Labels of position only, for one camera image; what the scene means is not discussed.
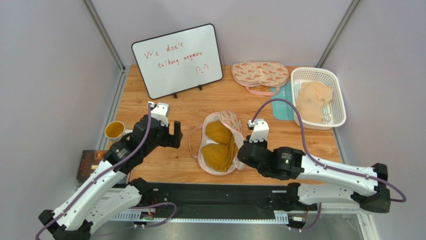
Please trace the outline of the mustard yellow bra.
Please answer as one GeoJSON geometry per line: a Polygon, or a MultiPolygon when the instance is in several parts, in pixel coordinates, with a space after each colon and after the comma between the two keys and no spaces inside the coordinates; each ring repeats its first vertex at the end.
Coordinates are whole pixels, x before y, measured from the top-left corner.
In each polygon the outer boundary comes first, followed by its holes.
{"type": "Polygon", "coordinates": [[[206,126],[205,134],[215,142],[201,148],[206,165],[215,171],[227,172],[233,165],[238,150],[234,135],[220,121],[209,123],[206,126]]]}

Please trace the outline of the floral mesh laundry bag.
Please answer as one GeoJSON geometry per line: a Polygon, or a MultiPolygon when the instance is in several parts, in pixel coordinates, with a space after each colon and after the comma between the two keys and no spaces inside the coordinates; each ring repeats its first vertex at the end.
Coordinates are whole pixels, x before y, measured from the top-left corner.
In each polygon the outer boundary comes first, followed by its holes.
{"type": "Polygon", "coordinates": [[[208,115],[205,118],[205,120],[202,124],[195,127],[189,133],[187,143],[188,143],[190,155],[193,158],[197,159],[198,165],[205,172],[207,172],[207,173],[209,173],[210,175],[213,175],[213,176],[225,176],[225,175],[228,175],[228,174],[234,172],[235,170],[241,171],[245,168],[245,165],[243,163],[241,163],[240,161],[238,161],[238,159],[237,159],[237,153],[238,153],[238,150],[242,147],[243,141],[244,141],[243,125],[242,125],[241,120],[237,117],[237,115],[234,112],[231,112],[231,111],[228,111],[228,110],[222,110],[220,112],[214,112],[214,113],[208,115]],[[216,143],[213,140],[209,139],[206,136],[205,132],[206,132],[206,127],[209,123],[218,122],[218,121],[220,121],[223,125],[225,125],[226,128],[228,128],[232,132],[232,134],[234,136],[234,142],[235,142],[236,148],[237,148],[235,157],[233,159],[233,164],[227,172],[216,171],[216,170],[208,167],[206,162],[205,162],[205,159],[203,157],[203,154],[201,152],[202,147],[204,147],[205,145],[216,143]],[[198,130],[201,131],[201,143],[200,143],[200,147],[199,147],[198,151],[196,153],[194,153],[191,150],[191,138],[192,138],[192,135],[198,130]]]}

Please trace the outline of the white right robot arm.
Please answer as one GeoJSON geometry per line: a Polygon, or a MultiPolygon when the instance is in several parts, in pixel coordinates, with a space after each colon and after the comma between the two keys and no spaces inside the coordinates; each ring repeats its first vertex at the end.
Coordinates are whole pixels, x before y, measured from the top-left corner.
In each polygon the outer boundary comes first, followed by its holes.
{"type": "Polygon", "coordinates": [[[315,180],[323,183],[316,187],[299,182],[289,184],[289,202],[303,205],[350,203],[372,213],[384,214],[390,211],[390,190],[385,184],[388,167],[385,164],[359,167],[321,158],[312,160],[299,149],[279,147],[268,150],[266,142],[253,143],[248,140],[238,150],[237,159],[266,178],[281,181],[315,180]]]}

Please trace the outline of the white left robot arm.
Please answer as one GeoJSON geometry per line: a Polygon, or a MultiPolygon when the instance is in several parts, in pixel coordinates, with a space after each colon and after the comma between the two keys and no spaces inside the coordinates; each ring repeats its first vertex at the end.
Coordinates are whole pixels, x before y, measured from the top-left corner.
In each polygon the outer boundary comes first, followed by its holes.
{"type": "Polygon", "coordinates": [[[88,240],[100,226],[127,209],[158,207],[153,188],[142,178],[132,180],[113,197],[101,199],[157,147],[180,147],[181,123],[175,121],[170,134],[166,120],[166,116],[144,115],[132,132],[110,146],[94,173],[68,200],[39,215],[43,227],[35,238],[47,230],[56,240],[88,240]]]}

